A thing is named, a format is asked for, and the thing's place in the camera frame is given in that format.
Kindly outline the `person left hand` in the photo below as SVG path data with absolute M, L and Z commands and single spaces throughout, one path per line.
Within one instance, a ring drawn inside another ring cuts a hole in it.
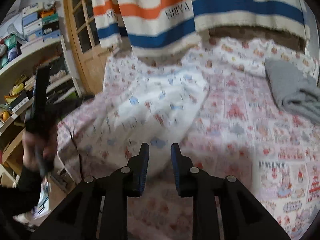
M 53 126 L 50 130 L 48 140 L 24 131 L 22 145 L 24 149 L 23 165 L 31 171 L 38 171 L 39 165 L 35 157 L 35 147 L 43 148 L 43 158 L 53 161 L 57 153 L 57 126 Z

